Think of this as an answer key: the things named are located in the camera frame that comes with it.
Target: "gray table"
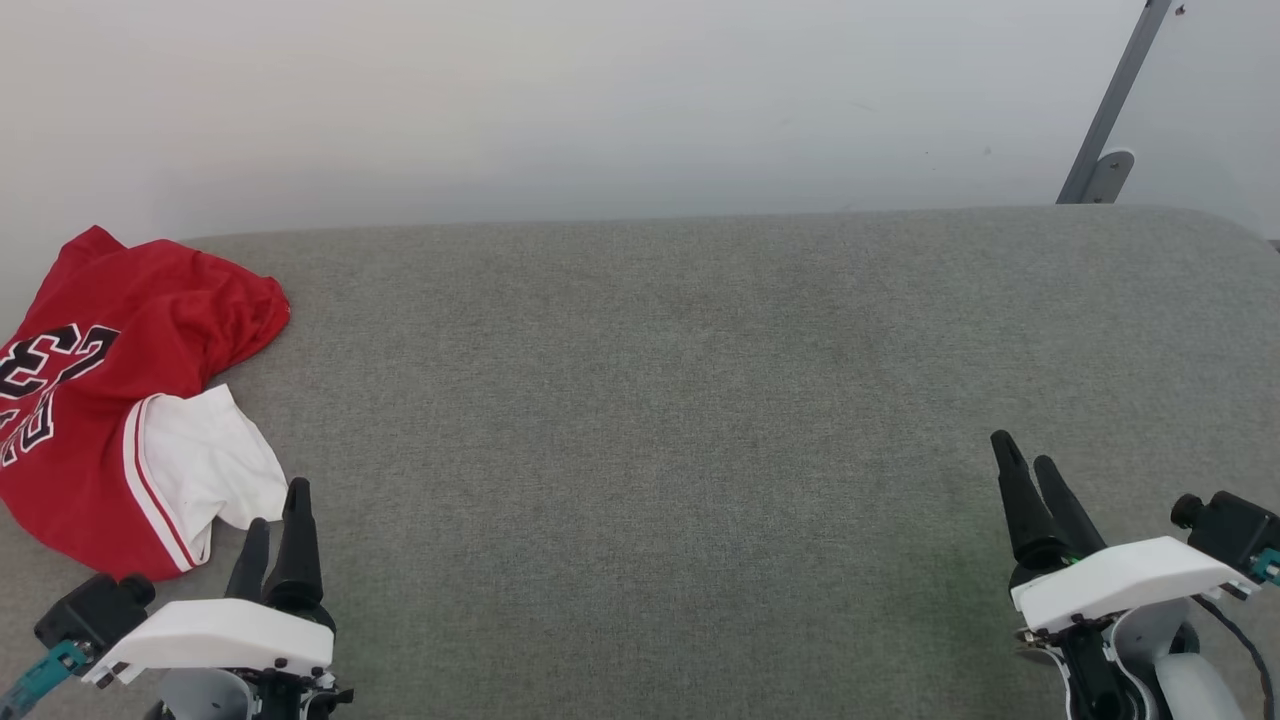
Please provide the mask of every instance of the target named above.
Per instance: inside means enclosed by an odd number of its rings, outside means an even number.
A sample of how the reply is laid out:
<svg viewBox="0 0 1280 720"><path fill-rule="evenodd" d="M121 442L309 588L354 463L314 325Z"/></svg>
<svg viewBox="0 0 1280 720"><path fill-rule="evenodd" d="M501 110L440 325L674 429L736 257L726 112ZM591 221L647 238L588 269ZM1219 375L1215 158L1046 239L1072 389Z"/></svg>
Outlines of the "gray table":
<svg viewBox="0 0 1280 720"><path fill-rule="evenodd" d="M1280 255L1038 208L193 241L293 320L227 373L307 475L344 719L1056 717L987 436L1111 542L1280 509ZM241 533L161 600L218 594ZM84 570L0 520L0 674ZM1229 606L1280 669L1280 592ZM1198 615L1251 715L1243 650ZM155 678L36 717L132 717Z"/></svg>

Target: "basketball jersey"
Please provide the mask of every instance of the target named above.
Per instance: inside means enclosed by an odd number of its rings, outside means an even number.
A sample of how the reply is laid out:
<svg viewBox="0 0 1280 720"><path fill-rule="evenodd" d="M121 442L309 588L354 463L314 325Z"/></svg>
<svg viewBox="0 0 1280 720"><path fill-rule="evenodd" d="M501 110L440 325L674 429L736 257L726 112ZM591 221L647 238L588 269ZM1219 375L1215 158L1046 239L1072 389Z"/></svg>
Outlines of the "basketball jersey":
<svg viewBox="0 0 1280 720"><path fill-rule="evenodd" d="M216 373L265 347L279 283L157 240L68 242L0 346L0 498L46 546L152 580L209 559L215 516L280 518L275 455Z"/></svg>

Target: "teal connector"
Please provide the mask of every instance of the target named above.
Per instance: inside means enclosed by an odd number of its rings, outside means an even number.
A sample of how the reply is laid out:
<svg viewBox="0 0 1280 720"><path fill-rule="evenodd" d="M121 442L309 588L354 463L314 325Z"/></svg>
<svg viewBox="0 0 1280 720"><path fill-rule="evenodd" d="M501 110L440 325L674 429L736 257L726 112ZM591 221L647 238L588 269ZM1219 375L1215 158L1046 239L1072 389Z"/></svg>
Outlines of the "teal connector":
<svg viewBox="0 0 1280 720"><path fill-rule="evenodd" d="M1253 564L1253 577L1280 585L1280 551L1267 548L1260 552L1258 561Z"/></svg>
<svg viewBox="0 0 1280 720"><path fill-rule="evenodd" d="M63 641L55 644L44 660L32 665L9 692L0 696L0 720L23 717L42 697L84 665L88 665L88 657L76 643Z"/></svg>

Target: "robotic arm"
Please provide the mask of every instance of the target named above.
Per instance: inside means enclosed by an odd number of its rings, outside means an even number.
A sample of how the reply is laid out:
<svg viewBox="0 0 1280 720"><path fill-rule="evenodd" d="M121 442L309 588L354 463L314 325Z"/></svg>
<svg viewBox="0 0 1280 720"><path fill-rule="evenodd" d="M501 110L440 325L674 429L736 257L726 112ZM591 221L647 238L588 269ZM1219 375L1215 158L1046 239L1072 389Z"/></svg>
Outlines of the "robotic arm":
<svg viewBox="0 0 1280 720"><path fill-rule="evenodd" d="M0 698L0 720L26 715L72 674L106 688L168 670L146 720L328 720L353 698L329 671L337 625L320 605L320 551L306 479L289 484L275 568L270 530L253 520L220 600L174 601L150 618L145 578L97 575L36 625L50 653Z"/></svg>
<svg viewBox="0 0 1280 720"><path fill-rule="evenodd" d="M1253 644L1208 598L1247 600L1280 575L1280 520L1228 492L1206 506L1183 496L1171 519L1192 529L1107 547L1053 461L1036 459L1039 493L1012 437L991 436L1014 568L1009 593L1027 626L1021 653L1057 667L1070 720L1243 720L1221 676L1199 653L1187 623L1204 606L1249 650L1262 673L1266 717L1271 680Z"/></svg>

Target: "black cable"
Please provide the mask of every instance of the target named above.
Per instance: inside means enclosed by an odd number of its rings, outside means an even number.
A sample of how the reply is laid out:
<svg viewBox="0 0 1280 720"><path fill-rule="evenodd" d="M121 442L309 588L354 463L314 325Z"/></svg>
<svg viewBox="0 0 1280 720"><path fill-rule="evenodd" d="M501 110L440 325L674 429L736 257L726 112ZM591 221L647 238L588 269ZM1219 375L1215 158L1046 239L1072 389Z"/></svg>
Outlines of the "black cable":
<svg viewBox="0 0 1280 720"><path fill-rule="evenodd" d="M1244 650L1249 651L1249 657L1253 659L1253 664L1258 667L1258 675L1262 676L1262 717L1265 720L1276 720L1276 698L1275 693L1271 691L1271 673L1267 670L1267 664L1262 660L1262 653L1258 652L1258 647L1253 644L1253 641L1244 635L1244 630L1242 630L1239 625L1230 621L1226 615L1222 615L1222 610L1217 605L1210 602L1204 596L1199 594L1192 596L1192 600L1198 602L1206 612L1217 618L1217 621L1221 623L1224 628L1230 630L1230 633L1235 635L1235 639L1240 641Z"/></svg>

